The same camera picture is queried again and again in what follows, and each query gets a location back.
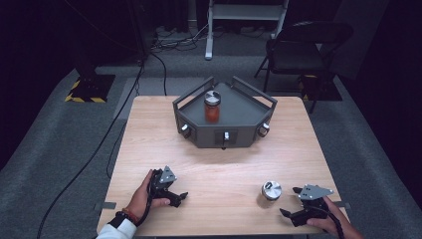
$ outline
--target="white sleeve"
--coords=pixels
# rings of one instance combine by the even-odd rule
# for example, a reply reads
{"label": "white sleeve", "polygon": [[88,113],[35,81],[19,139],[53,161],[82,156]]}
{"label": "white sleeve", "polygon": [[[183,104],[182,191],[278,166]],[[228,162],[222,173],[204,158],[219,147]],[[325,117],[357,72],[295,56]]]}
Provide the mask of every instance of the white sleeve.
{"label": "white sleeve", "polygon": [[136,226],[124,219],[117,228],[106,224],[97,239],[131,239],[135,232]]}

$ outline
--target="jar with orange contents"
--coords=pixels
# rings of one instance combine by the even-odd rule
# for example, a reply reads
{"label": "jar with orange contents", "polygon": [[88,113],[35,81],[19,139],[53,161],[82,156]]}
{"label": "jar with orange contents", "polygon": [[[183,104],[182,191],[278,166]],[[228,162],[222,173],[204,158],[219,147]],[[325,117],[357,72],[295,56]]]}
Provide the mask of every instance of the jar with orange contents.
{"label": "jar with orange contents", "polygon": [[220,117],[220,94],[216,91],[207,92],[204,103],[205,119],[208,122],[217,122]]}

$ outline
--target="jar lid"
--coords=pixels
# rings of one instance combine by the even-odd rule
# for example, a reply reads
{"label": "jar lid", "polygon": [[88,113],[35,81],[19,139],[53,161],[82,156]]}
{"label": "jar lid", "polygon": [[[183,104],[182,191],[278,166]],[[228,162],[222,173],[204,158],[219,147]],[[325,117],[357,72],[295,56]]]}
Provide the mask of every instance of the jar lid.
{"label": "jar lid", "polygon": [[216,91],[209,91],[205,94],[205,104],[208,106],[218,106],[221,102],[221,96]]}
{"label": "jar lid", "polygon": [[282,186],[276,181],[267,181],[262,190],[264,196],[270,201],[275,201],[282,195]]}

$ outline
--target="hand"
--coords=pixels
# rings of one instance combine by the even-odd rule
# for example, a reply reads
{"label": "hand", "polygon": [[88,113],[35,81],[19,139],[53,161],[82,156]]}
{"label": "hand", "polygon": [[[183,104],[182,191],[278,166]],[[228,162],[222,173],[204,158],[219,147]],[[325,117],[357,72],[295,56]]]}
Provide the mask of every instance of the hand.
{"label": "hand", "polygon": [[[324,197],[326,205],[328,206],[329,211],[340,221],[341,228],[346,239],[363,239],[362,234],[358,232],[347,220],[344,214],[340,209],[328,198]],[[329,234],[338,238],[337,229],[335,228],[335,223],[330,217],[326,219],[317,219],[311,218],[307,221],[307,224],[314,226],[320,229],[327,231]]]}
{"label": "hand", "polygon": [[[136,217],[141,218],[146,208],[146,201],[148,198],[147,186],[152,176],[152,170],[149,169],[148,174],[145,179],[143,179],[142,184],[136,189],[133,193],[133,196],[127,205],[127,210],[133,213]],[[160,207],[170,204],[170,199],[167,198],[156,198],[152,199],[151,208]]]}

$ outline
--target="jar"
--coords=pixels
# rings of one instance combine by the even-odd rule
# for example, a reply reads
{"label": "jar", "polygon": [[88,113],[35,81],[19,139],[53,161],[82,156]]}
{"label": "jar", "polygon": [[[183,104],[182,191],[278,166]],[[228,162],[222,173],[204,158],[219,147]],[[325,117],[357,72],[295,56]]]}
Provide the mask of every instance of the jar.
{"label": "jar", "polygon": [[262,208],[270,208],[282,195],[282,186],[276,181],[267,181],[261,187],[258,195],[258,205]]}
{"label": "jar", "polygon": [[216,91],[207,92],[204,103],[205,119],[208,122],[217,122],[220,117],[220,94]]}

